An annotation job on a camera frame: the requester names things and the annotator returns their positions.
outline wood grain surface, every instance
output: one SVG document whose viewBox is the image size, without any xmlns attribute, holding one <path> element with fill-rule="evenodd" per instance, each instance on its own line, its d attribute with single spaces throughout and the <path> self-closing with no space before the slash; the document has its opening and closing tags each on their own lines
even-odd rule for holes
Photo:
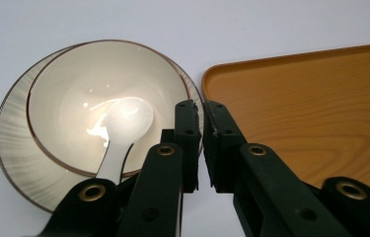
<svg viewBox="0 0 370 237">
<path fill-rule="evenodd" d="M 202 87 L 301 180 L 370 186 L 370 45 L 218 65 Z"/>
</svg>

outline brass grommet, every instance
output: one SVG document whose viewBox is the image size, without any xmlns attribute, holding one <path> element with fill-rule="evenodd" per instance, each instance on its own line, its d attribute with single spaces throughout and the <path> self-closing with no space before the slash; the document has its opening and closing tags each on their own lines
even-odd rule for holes
<svg viewBox="0 0 370 237">
<path fill-rule="evenodd" d="M 169 145 L 163 145 L 157 149 L 157 154 L 162 155 L 162 156 L 170 156 L 173 153 L 175 153 L 175 151 L 176 151 L 175 148 Z"/>
<path fill-rule="evenodd" d="M 84 187 L 83 190 L 81 190 L 79 198 L 83 201 L 95 201 L 100 199 L 105 194 L 105 192 L 105 186 L 92 184 Z"/>
<path fill-rule="evenodd" d="M 249 152 L 255 156 L 263 156 L 267 153 L 267 151 L 264 148 L 257 145 L 249 146 Z"/>
<path fill-rule="evenodd" d="M 336 184 L 336 187 L 337 187 L 337 190 L 346 197 L 357 199 L 357 200 L 363 200 L 367 198 L 366 192 L 364 192 L 362 189 L 360 189 L 358 186 L 356 186 L 353 183 L 338 182 Z"/>
</svg>

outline white spoon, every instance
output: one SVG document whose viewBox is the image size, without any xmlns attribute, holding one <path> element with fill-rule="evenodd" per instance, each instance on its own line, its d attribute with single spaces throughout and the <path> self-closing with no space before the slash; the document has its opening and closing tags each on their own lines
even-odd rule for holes
<svg viewBox="0 0 370 237">
<path fill-rule="evenodd" d="M 105 118 L 110 143 L 97 178 L 120 183 L 126 153 L 148 131 L 153 117 L 151 105 L 140 98 L 125 97 L 113 103 Z"/>
</svg>

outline spoon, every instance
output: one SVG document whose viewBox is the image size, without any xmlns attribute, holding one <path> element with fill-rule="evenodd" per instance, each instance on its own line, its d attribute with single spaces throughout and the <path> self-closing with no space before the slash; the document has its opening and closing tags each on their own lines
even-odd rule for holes
<svg viewBox="0 0 370 237">
<path fill-rule="evenodd" d="M 111 105 L 105 117 L 109 147 L 97 178 L 120 183 L 128 149 L 148 131 L 153 117 L 151 105 L 137 97 L 125 97 Z"/>
</svg>

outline white surface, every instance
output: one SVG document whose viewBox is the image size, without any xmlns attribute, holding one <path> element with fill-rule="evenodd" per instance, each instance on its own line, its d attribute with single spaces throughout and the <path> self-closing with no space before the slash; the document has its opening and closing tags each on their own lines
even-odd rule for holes
<svg viewBox="0 0 370 237">
<path fill-rule="evenodd" d="M 210 66 L 370 43 L 370 0 L 0 1 L 0 105 L 35 62 L 62 47 L 132 40 L 172 58 L 200 88 Z M 217 195 L 200 157 L 200 191 L 185 195 L 183 236 L 244 236 L 229 195 Z M 0 169 L 0 236 L 38 234 L 50 214 Z"/>
</svg>

